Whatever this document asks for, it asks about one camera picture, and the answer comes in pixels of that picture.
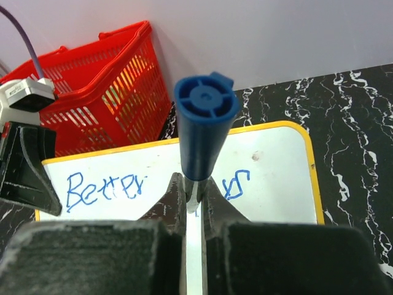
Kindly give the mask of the white whiteboard with orange frame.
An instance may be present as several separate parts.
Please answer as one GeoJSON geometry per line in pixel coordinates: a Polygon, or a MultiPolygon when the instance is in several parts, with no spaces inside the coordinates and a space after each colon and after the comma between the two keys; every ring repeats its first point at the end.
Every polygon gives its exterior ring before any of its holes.
{"type": "MultiPolygon", "coordinates": [[[[44,165],[63,211],[59,221],[135,220],[151,208],[181,169],[177,139],[138,144],[51,160],[44,165]]],[[[321,195],[311,138],[300,125],[277,121],[230,131],[212,178],[226,202],[251,221],[323,224],[321,195]]],[[[128,269],[114,263],[107,234],[88,234],[96,251],[88,258],[65,254],[71,272],[66,294],[118,294],[128,269]]]]}

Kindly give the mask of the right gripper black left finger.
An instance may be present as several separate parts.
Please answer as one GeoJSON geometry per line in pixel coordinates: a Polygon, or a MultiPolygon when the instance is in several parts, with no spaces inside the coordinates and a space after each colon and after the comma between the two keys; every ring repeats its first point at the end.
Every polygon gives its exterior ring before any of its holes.
{"type": "Polygon", "coordinates": [[[2,294],[185,294],[184,179],[135,221],[31,222],[1,261],[2,294]]]}

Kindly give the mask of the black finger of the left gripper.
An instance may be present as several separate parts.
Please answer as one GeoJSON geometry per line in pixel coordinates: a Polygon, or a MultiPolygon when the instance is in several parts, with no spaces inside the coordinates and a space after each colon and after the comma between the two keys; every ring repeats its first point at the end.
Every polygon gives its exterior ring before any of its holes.
{"type": "Polygon", "coordinates": [[[1,132],[1,200],[60,215],[62,205],[42,162],[55,156],[56,132],[6,122],[1,132]]]}

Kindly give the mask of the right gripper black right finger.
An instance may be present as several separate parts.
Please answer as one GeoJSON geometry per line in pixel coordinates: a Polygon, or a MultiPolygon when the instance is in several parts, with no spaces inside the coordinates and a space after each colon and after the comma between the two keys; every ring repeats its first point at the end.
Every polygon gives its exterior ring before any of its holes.
{"type": "Polygon", "coordinates": [[[202,198],[205,294],[389,294],[357,229],[252,222],[209,179],[202,198]]]}

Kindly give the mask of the blue capped whiteboard marker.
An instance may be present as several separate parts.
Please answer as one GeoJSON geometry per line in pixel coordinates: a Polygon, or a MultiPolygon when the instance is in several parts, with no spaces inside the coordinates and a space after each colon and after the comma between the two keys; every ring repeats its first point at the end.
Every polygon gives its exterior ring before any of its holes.
{"type": "Polygon", "coordinates": [[[189,76],[174,87],[187,212],[194,213],[240,110],[234,81],[223,74],[189,76]]]}

